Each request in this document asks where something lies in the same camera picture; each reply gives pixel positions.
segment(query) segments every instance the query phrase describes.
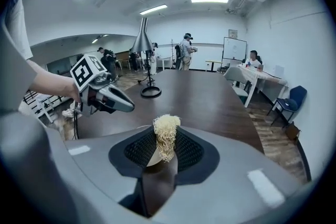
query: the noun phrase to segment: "lamp stand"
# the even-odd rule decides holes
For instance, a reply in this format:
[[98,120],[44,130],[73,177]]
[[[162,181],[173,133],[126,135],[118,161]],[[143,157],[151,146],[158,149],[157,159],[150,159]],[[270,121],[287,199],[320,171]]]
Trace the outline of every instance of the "lamp stand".
[[151,53],[152,53],[152,51],[150,51],[150,50],[146,51],[145,65],[146,65],[148,74],[147,74],[147,77],[144,80],[146,80],[148,78],[148,81],[147,81],[147,87],[145,87],[141,90],[141,96],[146,97],[146,98],[154,98],[154,97],[157,97],[161,94],[161,89],[159,87],[155,86],[155,83],[154,83],[155,80],[153,78],[151,78],[151,66],[149,64],[149,61],[150,61],[150,58],[151,58]]

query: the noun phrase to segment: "white sticker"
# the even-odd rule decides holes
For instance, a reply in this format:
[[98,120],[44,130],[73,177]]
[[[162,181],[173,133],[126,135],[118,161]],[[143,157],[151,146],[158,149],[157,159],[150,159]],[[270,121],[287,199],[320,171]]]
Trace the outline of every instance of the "white sticker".
[[285,202],[284,195],[261,170],[248,172],[247,177],[264,203],[269,207],[276,208]]
[[78,154],[82,154],[87,151],[90,151],[90,148],[88,146],[80,146],[80,147],[76,147],[68,151],[71,156],[74,156],[74,155],[78,155]]

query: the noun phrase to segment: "whiteboard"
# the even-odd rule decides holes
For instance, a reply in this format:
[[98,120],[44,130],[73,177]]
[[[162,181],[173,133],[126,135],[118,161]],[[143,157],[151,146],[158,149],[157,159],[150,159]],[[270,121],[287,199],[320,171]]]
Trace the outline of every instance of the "whiteboard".
[[223,59],[243,60],[246,56],[246,41],[224,38],[224,53]]

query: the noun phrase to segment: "small table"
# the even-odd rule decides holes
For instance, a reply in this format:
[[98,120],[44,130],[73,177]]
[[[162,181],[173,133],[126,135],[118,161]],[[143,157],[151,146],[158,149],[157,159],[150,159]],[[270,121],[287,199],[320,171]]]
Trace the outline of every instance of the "small table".
[[260,91],[262,91],[264,89],[265,81],[269,80],[269,81],[273,81],[277,84],[282,85],[281,91],[278,95],[278,97],[280,97],[280,98],[282,97],[283,92],[285,91],[285,88],[287,86],[287,81],[286,80],[273,77],[273,76],[271,76],[268,73],[265,73],[263,71],[257,71],[257,69],[254,68],[254,67],[252,67],[253,69],[247,68],[247,67],[244,67],[244,66],[241,66],[241,65],[239,65],[239,67],[243,71],[243,76],[245,77],[245,79],[249,80],[252,83],[250,93],[248,94],[247,100],[245,102],[245,107],[246,108],[248,107],[248,104],[250,103],[250,100],[252,98],[254,89],[256,88],[256,84],[258,82],[258,79],[261,80],[261,83],[258,87],[257,93],[259,93]]
[[162,70],[164,70],[164,62],[165,61],[171,61],[172,60],[172,56],[170,57],[166,57],[166,58],[156,58],[157,61],[162,61]]
[[213,61],[213,60],[206,60],[205,62],[211,62],[211,71],[214,71],[214,63],[223,63],[223,62],[219,62],[219,61]]
[[122,63],[123,63],[123,62],[126,62],[128,68],[131,70],[131,65],[130,65],[130,62],[129,62],[128,60],[117,60],[117,62],[120,63],[119,66],[120,66],[121,70],[122,70]]

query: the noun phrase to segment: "seated person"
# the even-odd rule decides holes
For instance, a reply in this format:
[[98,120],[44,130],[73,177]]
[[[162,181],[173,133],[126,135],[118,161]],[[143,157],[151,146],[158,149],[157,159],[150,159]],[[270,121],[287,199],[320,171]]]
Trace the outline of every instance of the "seated person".
[[253,67],[259,67],[262,64],[260,56],[258,56],[258,52],[256,50],[252,50],[250,52],[250,58],[245,60],[245,63],[250,63]]

